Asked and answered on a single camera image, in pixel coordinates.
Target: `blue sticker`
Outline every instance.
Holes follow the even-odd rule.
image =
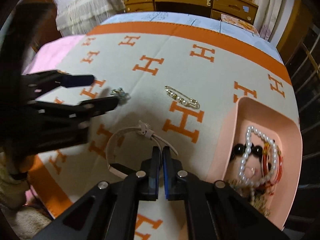
[[[242,6],[242,8],[243,8],[243,10],[244,10],[245,12],[249,12],[249,7],[248,7],[248,6]]]

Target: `pearl necklace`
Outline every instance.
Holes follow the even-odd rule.
[[[258,137],[261,138],[261,140],[265,141],[272,147],[272,166],[268,174],[266,174],[264,177],[262,177],[259,181],[254,182],[252,179],[249,179],[245,176],[244,174],[244,169],[245,169],[245,164],[249,158],[249,155],[251,154],[251,133],[254,133]],[[242,159],[240,161],[240,168],[239,168],[239,173],[238,177],[240,178],[240,186],[241,187],[251,187],[251,188],[257,188],[260,185],[263,185],[267,181],[269,181],[274,174],[276,168],[277,168],[277,145],[274,142],[273,139],[269,138],[266,136],[264,133],[256,129],[254,126],[248,126],[247,132],[245,134],[245,151],[244,154],[242,155]]]

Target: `beige fur fabric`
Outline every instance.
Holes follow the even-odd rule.
[[[31,239],[51,222],[36,209],[23,207],[27,190],[27,181],[12,179],[0,161],[0,208],[17,236],[23,240]]]

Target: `pink plastic tray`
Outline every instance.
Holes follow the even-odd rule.
[[[228,169],[227,173],[231,150],[237,143],[245,143],[244,135],[249,125],[274,139],[282,151],[282,178],[267,202],[270,209],[268,219],[282,230],[296,194],[302,158],[301,133],[291,119],[254,99],[239,98],[224,120],[206,180],[213,183],[230,177],[237,178],[237,169]],[[252,136],[252,143],[261,145],[262,141]]]

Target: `drawer knob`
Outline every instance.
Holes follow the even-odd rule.
[[[210,6],[211,3],[210,3],[211,0],[207,0],[207,6]]]

